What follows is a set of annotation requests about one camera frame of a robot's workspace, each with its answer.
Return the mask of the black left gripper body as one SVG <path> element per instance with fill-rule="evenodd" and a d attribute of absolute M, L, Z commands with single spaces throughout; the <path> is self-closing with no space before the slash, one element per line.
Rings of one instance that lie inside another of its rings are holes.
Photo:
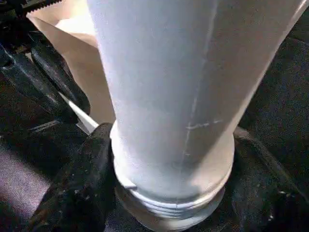
<path fill-rule="evenodd" d="M 43 57 L 58 57 L 58 52 L 27 18 L 29 13 L 47 8 L 57 0 L 2 0 L 0 2 L 0 57 L 35 52 Z"/>

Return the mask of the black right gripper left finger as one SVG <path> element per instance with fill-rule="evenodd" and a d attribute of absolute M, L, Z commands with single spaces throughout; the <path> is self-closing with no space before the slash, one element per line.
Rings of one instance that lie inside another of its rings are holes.
<path fill-rule="evenodd" d="M 110 123 L 100 124 L 56 175 L 31 217 L 33 232 L 143 232 L 115 199 Z"/>

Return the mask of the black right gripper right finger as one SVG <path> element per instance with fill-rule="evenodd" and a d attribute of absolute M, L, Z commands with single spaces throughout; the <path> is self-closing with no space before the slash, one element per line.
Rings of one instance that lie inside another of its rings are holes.
<path fill-rule="evenodd" d="M 241 232 L 307 232 L 309 199 L 283 165 L 247 130 L 236 128 L 229 179 Z"/>

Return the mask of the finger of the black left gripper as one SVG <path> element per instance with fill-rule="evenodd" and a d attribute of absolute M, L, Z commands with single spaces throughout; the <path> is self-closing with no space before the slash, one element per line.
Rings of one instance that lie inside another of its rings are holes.
<path fill-rule="evenodd" d="M 57 89 L 24 54 L 0 56 L 0 72 L 25 97 L 62 123 L 76 124 L 78 117 Z"/>
<path fill-rule="evenodd" d="M 90 114 L 88 97 L 75 82 L 66 60 L 51 46 L 36 45 L 32 48 L 32 60 L 67 99 Z"/>

